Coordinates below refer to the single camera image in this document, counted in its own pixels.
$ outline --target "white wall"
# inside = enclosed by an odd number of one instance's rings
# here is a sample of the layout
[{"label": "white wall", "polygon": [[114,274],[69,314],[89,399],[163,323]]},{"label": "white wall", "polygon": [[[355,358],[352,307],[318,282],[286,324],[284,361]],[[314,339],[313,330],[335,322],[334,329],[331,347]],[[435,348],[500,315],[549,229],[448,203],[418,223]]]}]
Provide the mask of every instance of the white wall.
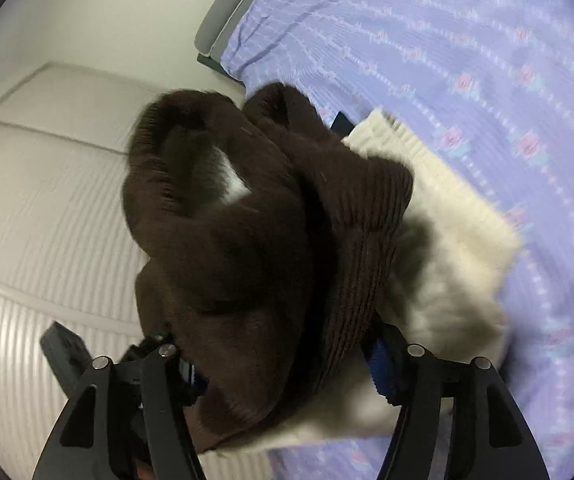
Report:
[{"label": "white wall", "polygon": [[196,62],[193,37],[213,0],[7,0],[0,10],[0,83],[58,60],[164,88],[243,91]]}]

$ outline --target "floral bedspread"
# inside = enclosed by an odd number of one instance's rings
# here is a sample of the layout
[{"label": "floral bedspread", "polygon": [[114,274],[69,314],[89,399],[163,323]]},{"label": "floral bedspread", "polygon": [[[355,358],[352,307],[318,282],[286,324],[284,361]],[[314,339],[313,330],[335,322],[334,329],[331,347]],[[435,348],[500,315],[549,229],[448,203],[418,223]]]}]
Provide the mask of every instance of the floral bedspread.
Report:
[{"label": "floral bedspread", "polygon": [[[297,86],[330,124],[392,112],[519,229],[500,297],[510,387],[552,480],[571,478],[574,0],[254,0],[222,65],[250,93]],[[285,478],[371,479],[385,450],[369,439],[274,459]]]}]

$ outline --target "metal screw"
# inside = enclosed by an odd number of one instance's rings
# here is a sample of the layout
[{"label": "metal screw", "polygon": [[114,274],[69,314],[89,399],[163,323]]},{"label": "metal screw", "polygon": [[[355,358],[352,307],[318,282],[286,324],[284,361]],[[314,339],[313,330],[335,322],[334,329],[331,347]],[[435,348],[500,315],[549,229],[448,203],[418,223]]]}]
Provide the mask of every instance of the metal screw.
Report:
[{"label": "metal screw", "polygon": [[176,353],[176,347],[174,345],[167,343],[158,349],[158,353],[163,357],[171,357]]},{"label": "metal screw", "polygon": [[96,359],[94,359],[93,361],[91,361],[91,365],[96,369],[96,370],[102,370],[104,367],[106,367],[109,364],[109,357],[105,357],[104,355],[101,355],[100,357],[97,357]]},{"label": "metal screw", "polygon": [[409,345],[407,347],[407,353],[414,357],[422,357],[425,355],[425,349],[420,345]]},{"label": "metal screw", "polygon": [[489,370],[491,368],[491,362],[486,357],[476,357],[474,364],[481,370]]}]

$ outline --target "cream cloth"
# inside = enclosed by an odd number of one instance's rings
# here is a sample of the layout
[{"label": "cream cloth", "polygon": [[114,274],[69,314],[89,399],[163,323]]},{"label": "cream cloth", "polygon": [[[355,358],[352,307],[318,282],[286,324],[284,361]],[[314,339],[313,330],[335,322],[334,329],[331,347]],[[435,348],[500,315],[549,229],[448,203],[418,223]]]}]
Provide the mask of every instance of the cream cloth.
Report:
[{"label": "cream cloth", "polygon": [[[438,357],[469,362],[483,355],[498,365],[507,317],[494,296],[520,247],[516,233],[410,129],[380,110],[343,142],[362,156],[402,160],[414,173],[382,319]],[[357,350],[293,417],[219,452],[388,434],[398,412],[376,392]]]}]

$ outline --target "gray bed frame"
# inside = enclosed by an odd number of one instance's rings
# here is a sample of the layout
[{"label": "gray bed frame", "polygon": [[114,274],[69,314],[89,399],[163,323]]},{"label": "gray bed frame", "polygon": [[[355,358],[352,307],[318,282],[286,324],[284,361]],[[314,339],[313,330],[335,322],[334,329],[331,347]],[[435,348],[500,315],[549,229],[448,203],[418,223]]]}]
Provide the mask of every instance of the gray bed frame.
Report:
[{"label": "gray bed frame", "polygon": [[215,0],[207,12],[193,44],[198,50],[198,62],[232,78],[221,66],[222,53],[236,25],[254,0]]}]

